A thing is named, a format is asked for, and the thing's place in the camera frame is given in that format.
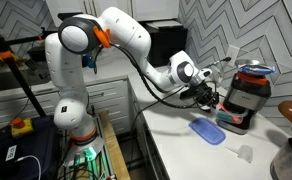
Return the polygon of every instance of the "orange robot joint accent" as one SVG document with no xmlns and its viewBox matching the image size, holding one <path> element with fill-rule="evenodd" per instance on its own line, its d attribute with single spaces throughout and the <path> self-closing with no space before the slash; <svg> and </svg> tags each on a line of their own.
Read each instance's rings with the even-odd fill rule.
<svg viewBox="0 0 292 180">
<path fill-rule="evenodd" d="M 71 134 L 69 134 L 69 137 L 70 137 L 71 139 L 74 139 L 74 140 L 83 141 L 83 140 L 86 140 L 86 139 L 92 137 L 92 136 L 95 134 L 96 130 L 97 130 L 97 126 L 95 126 L 94 129 L 93 129 L 90 133 L 88 133 L 87 135 L 85 135 L 85 136 L 76 137 L 76 136 L 74 136 L 74 135 L 71 133 Z"/>
<path fill-rule="evenodd" d="M 106 29 L 106 31 L 103 31 L 98 29 L 97 26 L 94 26 L 93 30 L 99 41 L 102 43 L 102 45 L 105 48 L 110 48 L 111 47 L 109 42 L 110 29 Z"/>
</svg>

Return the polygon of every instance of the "red emergency stop button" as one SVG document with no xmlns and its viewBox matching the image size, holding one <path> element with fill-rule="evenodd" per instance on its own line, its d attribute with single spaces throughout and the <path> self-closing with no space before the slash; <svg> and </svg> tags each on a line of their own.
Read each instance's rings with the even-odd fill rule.
<svg viewBox="0 0 292 180">
<path fill-rule="evenodd" d="M 16 129 L 23 128 L 25 126 L 24 120 L 22 118 L 15 118 L 12 120 L 12 126 Z"/>
</svg>

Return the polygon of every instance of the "white countertop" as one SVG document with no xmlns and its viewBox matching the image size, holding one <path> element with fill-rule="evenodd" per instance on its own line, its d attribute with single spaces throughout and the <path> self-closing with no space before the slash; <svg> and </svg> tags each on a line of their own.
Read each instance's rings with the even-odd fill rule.
<svg viewBox="0 0 292 180">
<path fill-rule="evenodd" d="M 113 52 L 104 53 L 97 61 L 98 74 L 84 68 L 84 80 L 87 83 L 102 83 L 110 80 L 129 78 L 141 108 L 155 102 L 145 88 L 137 71 L 124 55 Z M 54 88 L 51 82 L 34 86 L 33 91 Z M 0 95 L 22 92 L 21 89 L 0 92 Z M 167 100 L 184 104 L 174 95 Z M 157 104 L 143 112 L 153 140 L 157 146 L 166 171 L 172 180 L 181 179 L 272 179 L 270 163 L 279 150 L 279 146 L 288 135 L 260 114 L 251 121 L 246 135 L 237 135 L 223 130 L 226 139 L 219 145 L 207 143 L 197 135 L 188 124 L 199 117 L 213 121 L 213 116 L 198 109 L 173 109 Z M 237 157 L 225 147 L 238 149 L 241 145 L 253 148 L 253 161 L 248 163 Z"/>
</svg>

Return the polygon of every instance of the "black appliance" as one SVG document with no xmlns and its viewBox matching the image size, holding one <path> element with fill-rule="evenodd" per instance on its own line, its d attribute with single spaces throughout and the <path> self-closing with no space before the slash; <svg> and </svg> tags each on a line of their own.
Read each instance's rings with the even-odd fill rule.
<svg viewBox="0 0 292 180">
<path fill-rule="evenodd" d="M 264 75 L 237 72 L 233 76 L 223 105 L 233 113 L 240 114 L 248 110 L 248 114 L 243 118 L 241 124 L 222 120 L 217 120 L 217 124 L 234 133 L 246 134 L 250 127 L 250 120 L 265 105 L 270 96 L 270 83 Z"/>
<path fill-rule="evenodd" d="M 166 66 L 169 58 L 185 50 L 187 29 L 183 27 L 156 29 L 146 25 L 152 44 L 148 55 L 149 63 L 154 67 Z"/>
</svg>

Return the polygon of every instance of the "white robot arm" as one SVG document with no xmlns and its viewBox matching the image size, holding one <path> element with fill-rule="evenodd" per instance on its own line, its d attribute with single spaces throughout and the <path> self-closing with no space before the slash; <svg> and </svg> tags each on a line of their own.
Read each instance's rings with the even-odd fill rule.
<svg viewBox="0 0 292 180">
<path fill-rule="evenodd" d="M 46 58 L 52 81 L 61 92 L 54 121 L 60 128 L 71 129 L 72 137 L 79 141 L 95 131 L 95 125 L 86 113 L 88 97 L 82 77 L 81 55 L 100 44 L 110 47 L 109 43 L 128 50 L 143 74 L 162 92 L 186 84 L 197 86 L 212 73 L 210 69 L 199 71 L 184 51 L 170 58 L 166 71 L 158 72 L 147 61 L 151 46 L 149 33 L 117 8 L 106 9 L 98 18 L 81 14 L 66 19 L 58 34 L 47 37 Z"/>
</svg>

